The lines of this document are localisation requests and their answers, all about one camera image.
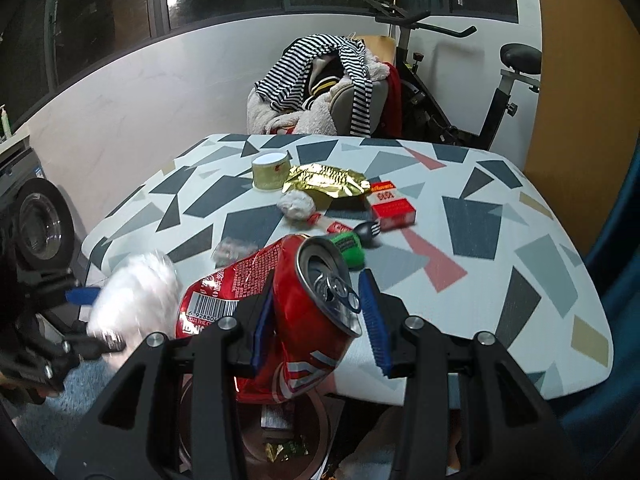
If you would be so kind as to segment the crushed red soda can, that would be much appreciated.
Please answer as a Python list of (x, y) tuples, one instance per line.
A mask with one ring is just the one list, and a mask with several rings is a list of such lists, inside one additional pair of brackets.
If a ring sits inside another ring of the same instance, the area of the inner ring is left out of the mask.
[(273, 302), (262, 367), (255, 377), (235, 381), (240, 403), (283, 403), (317, 387), (362, 334), (360, 299), (340, 252), (326, 237), (293, 234), (192, 284), (180, 304), (176, 336), (196, 335), (234, 315), (241, 300), (260, 294), (270, 271)]

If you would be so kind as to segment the white stuffing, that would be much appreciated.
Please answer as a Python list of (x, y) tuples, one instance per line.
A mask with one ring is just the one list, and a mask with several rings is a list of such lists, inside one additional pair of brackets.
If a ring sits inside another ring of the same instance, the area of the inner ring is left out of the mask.
[(163, 252), (127, 257), (101, 288), (87, 334), (132, 351), (152, 333), (175, 337), (181, 283)]

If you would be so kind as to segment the black plastic spork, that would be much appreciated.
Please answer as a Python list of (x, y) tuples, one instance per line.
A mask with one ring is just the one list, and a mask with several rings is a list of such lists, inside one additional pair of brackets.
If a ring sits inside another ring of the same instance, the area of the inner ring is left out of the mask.
[(378, 221), (363, 221), (352, 229), (358, 237), (360, 245), (364, 248), (373, 247), (376, 238), (381, 234), (381, 226)]

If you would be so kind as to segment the white tissue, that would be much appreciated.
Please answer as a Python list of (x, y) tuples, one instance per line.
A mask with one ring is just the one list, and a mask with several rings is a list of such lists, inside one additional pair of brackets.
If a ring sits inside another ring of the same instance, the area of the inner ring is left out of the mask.
[(292, 190), (284, 193), (277, 206), (286, 218), (295, 221), (307, 221), (316, 213), (314, 200), (304, 191)]

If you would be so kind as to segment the brown round trash bin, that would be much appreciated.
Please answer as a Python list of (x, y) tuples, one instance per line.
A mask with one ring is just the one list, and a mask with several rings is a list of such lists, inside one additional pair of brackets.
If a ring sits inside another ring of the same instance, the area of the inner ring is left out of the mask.
[(248, 478), (321, 477), (332, 422), (317, 391), (282, 404), (239, 404), (236, 412)]

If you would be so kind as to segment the green plastic wrapper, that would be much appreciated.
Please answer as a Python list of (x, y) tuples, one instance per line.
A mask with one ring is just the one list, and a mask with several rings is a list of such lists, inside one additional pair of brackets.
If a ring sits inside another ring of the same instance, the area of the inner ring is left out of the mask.
[(360, 239), (354, 232), (333, 233), (328, 236), (328, 240), (340, 252), (349, 270), (358, 270), (364, 266), (366, 257)]

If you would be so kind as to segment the clear plastic wrapper scrap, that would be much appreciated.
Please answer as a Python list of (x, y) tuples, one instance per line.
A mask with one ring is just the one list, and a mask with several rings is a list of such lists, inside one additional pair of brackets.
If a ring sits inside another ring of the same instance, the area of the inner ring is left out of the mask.
[(225, 237), (214, 248), (212, 259), (217, 268), (223, 268), (247, 258), (257, 251), (258, 247), (254, 243)]

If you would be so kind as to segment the washing machine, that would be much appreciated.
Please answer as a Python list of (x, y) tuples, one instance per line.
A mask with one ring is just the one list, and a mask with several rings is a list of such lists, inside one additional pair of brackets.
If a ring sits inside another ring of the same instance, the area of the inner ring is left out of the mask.
[(77, 285), (87, 275), (70, 206), (27, 136), (1, 144), (1, 270), (23, 281), (67, 273)]

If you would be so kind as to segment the red cigarette pack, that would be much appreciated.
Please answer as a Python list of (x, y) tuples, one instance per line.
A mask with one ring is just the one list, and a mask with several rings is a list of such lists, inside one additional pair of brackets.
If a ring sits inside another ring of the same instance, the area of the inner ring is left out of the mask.
[(367, 201), (383, 232), (408, 228), (416, 222), (416, 208), (390, 181), (371, 183)]

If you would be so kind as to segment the gold foil snack bag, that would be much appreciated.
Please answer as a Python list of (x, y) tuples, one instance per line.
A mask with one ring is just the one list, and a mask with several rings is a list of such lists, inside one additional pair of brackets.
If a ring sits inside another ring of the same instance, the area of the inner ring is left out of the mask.
[(314, 191), (332, 198), (363, 196), (371, 191), (371, 183), (360, 172), (312, 164), (293, 166), (282, 186), (282, 192)]

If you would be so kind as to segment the white paper cup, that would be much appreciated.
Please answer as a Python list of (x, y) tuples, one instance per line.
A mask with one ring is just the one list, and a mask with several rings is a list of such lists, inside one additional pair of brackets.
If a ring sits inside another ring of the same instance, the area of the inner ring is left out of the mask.
[(252, 161), (253, 186), (259, 191), (277, 191), (282, 188), (291, 170), (288, 153), (273, 152), (260, 155)]

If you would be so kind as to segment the cream fleece garment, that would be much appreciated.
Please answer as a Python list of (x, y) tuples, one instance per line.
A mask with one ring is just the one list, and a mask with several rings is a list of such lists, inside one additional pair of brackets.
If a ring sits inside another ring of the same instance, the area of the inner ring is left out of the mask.
[(250, 134), (320, 134), (349, 136), (354, 86), (333, 54), (312, 63), (309, 91), (301, 110), (277, 112), (255, 89), (246, 102), (246, 125)]

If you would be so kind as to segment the black exercise bike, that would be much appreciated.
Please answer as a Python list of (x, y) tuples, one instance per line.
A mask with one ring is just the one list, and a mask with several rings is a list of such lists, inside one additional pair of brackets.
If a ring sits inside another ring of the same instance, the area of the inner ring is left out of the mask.
[(490, 39), (496, 26), (449, 27), (427, 10), (367, 0), (395, 37), (401, 135), (439, 148), (480, 148), (519, 162), (533, 139), (541, 50)]

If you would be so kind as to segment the striped black white shirt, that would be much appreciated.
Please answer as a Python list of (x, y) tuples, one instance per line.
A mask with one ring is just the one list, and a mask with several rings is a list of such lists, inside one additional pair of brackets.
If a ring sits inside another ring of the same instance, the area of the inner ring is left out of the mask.
[(317, 34), (300, 37), (255, 84), (255, 92), (276, 112), (308, 110), (315, 99), (341, 79), (352, 82), (349, 133), (371, 133), (373, 79), (363, 41), (345, 36)]

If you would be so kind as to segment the chair with wooden back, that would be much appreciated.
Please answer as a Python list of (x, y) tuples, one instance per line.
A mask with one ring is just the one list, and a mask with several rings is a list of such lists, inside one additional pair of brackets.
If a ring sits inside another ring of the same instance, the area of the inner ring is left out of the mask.
[(338, 136), (370, 138), (390, 94), (395, 41), (389, 36), (345, 38), (336, 54), (343, 75), (330, 91), (329, 116)]

